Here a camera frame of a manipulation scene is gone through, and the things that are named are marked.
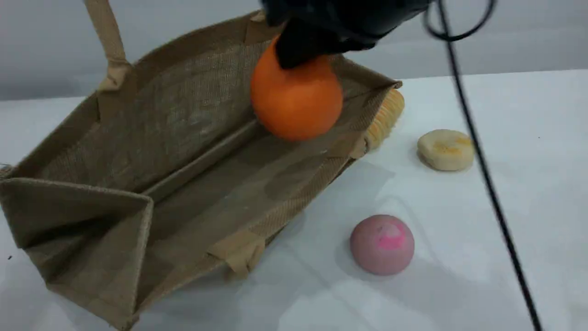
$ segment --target white tabletop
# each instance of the white tabletop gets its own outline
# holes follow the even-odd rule
[[[465,83],[544,328],[588,330],[588,71]],[[392,136],[288,225],[247,281],[209,275],[155,304],[136,330],[532,330],[477,167],[438,173],[415,154],[430,130],[465,131],[450,78],[406,80],[401,92]],[[0,163],[20,160],[80,100],[0,102]],[[395,277],[366,274],[348,251],[353,227],[378,213],[415,235],[415,257]],[[44,288],[4,220],[0,307],[2,330],[107,327]]]

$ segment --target pink ball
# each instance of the pink ball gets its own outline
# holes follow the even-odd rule
[[[403,221],[375,215],[361,221],[351,234],[351,253],[367,272],[388,276],[404,270],[415,254],[415,238]]]

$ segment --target orange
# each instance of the orange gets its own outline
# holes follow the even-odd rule
[[[329,58],[321,55],[292,69],[282,69],[276,39],[262,54],[251,78],[251,103],[272,134],[290,141],[308,140],[329,131],[343,108],[343,93]]]

